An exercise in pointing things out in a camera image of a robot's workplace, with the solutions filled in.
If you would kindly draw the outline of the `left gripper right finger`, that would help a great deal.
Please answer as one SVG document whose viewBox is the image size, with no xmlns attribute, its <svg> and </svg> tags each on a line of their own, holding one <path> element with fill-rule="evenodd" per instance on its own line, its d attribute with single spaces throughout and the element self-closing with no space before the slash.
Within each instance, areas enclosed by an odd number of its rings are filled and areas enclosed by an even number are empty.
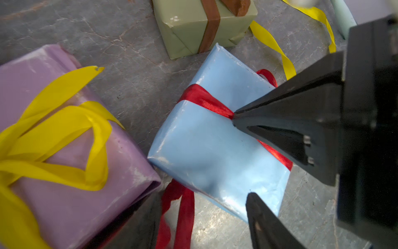
<svg viewBox="0 0 398 249">
<path fill-rule="evenodd" d="M 254 249 L 304 248 L 256 193 L 248 194 L 246 210 Z"/>
</svg>

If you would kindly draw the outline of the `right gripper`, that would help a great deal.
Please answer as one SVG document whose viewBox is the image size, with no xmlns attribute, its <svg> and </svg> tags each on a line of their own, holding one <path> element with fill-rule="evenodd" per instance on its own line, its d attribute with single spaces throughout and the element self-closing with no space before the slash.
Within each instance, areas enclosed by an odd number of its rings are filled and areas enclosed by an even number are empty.
<svg viewBox="0 0 398 249">
<path fill-rule="evenodd" d="M 337 223 L 376 249 L 398 246 L 398 23 L 351 28 L 329 54 L 234 113 L 240 131 L 270 145 L 318 181 L 340 185 Z"/>
</svg>

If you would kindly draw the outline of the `brown ribbon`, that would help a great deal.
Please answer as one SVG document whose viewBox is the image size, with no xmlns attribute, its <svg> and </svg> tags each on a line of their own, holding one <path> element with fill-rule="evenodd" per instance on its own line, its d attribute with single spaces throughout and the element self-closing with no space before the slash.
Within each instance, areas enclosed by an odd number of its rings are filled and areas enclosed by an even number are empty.
<svg viewBox="0 0 398 249">
<path fill-rule="evenodd" d="M 251 5 L 250 0 L 221 0 L 226 8 L 236 17 L 243 17 L 248 12 Z M 207 52 L 218 31 L 221 16 L 215 0 L 201 0 L 203 9 L 207 17 L 207 25 L 204 31 L 198 53 Z"/>
</svg>

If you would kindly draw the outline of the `yellow ribbon of red box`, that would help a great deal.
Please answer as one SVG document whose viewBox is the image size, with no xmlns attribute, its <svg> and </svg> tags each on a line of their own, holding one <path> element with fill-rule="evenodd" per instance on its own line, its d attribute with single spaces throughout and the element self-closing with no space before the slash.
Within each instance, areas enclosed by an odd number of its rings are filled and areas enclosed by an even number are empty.
<svg viewBox="0 0 398 249">
<path fill-rule="evenodd" d="M 337 52 L 330 1 L 255 1 L 259 15 L 251 24 L 249 58 L 280 82 L 325 55 Z"/>
</svg>

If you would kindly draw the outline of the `green gift box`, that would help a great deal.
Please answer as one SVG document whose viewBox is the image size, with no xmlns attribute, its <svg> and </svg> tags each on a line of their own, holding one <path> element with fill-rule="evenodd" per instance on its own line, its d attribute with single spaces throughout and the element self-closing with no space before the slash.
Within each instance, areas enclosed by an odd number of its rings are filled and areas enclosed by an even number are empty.
<svg viewBox="0 0 398 249">
<path fill-rule="evenodd" d="M 253 1 L 243 17 L 234 16 L 221 1 L 216 4 L 221 20 L 209 50 L 216 44 L 236 46 L 258 15 Z M 207 25 L 201 1 L 153 1 L 152 5 L 169 57 L 178 59 L 198 54 Z"/>
</svg>

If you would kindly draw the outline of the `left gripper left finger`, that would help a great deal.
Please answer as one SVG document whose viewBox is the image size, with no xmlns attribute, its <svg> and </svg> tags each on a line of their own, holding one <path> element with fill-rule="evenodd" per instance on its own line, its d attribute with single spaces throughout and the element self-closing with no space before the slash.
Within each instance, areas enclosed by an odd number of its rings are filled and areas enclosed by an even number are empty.
<svg viewBox="0 0 398 249">
<path fill-rule="evenodd" d="M 102 249 L 154 249 L 161 218 L 161 196 L 152 193 Z"/>
</svg>

